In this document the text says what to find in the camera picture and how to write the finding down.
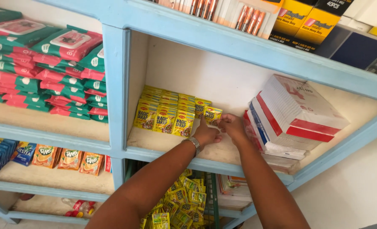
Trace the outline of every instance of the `yellow box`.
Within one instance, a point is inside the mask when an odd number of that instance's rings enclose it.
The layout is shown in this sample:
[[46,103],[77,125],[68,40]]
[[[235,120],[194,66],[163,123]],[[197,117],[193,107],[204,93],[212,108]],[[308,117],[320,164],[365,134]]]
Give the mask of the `yellow box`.
[[314,44],[321,44],[340,18],[334,14],[314,8],[304,20],[295,37]]
[[313,6],[296,0],[286,0],[279,11],[273,30],[291,36],[296,35],[312,9]]

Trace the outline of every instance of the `hand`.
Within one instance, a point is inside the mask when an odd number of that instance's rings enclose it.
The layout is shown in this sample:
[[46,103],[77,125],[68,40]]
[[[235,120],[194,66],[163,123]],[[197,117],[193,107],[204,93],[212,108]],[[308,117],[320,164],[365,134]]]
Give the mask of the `hand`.
[[221,119],[217,121],[218,128],[221,132],[227,133],[232,138],[232,143],[236,146],[244,139],[248,139],[242,119],[233,114],[223,114]]
[[218,134],[219,130],[217,128],[208,127],[204,115],[201,115],[200,126],[197,127],[193,134],[193,137],[200,143],[200,150],[203,150],[204,146],[208,144],[221,142],[222,136]]

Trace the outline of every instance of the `coca-cola bottle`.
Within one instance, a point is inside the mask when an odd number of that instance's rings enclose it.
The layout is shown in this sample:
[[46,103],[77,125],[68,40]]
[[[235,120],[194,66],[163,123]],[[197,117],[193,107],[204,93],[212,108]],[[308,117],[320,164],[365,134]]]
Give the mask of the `coca-cola bottle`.
[[74,211],[68,211],[65,216],[81,218],[84,214],[92,214],[95,210],[94,201],[74,200],[68,198],[62,198],[61,201],[74,209]]

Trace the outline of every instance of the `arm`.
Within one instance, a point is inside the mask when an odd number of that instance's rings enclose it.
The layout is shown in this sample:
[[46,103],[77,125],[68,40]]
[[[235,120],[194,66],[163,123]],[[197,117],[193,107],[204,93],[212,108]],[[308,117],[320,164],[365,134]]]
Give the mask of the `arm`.
[[[203,149],[207,144],[220,142],[222,137],[218,134],[219,130],[208,127],[202,117],[193,137]],[[85,228],[139,228],[140,219],[152,210],[194,155],[194,144],[184,141],[147,164],[104,202]]]
[[224,114],[218,127],[237,146],[242,169],[265,229],[309,229],[302,212],[282,181],[247,137],[241,118]]

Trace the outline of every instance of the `wristwatch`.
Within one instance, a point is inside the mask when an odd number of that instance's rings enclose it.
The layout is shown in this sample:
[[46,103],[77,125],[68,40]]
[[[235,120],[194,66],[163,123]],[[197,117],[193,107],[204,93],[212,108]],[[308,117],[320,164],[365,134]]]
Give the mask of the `wristwatch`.
[[191,141],[194,144],[194,146],[195,146],[194,157],[197,157],[197,155],[200,153],[200,143],[197,141],[197,139],[190,137],[190,138],[186,138],[186,139],[182,140],[182,142],[184,142],[184,141]]

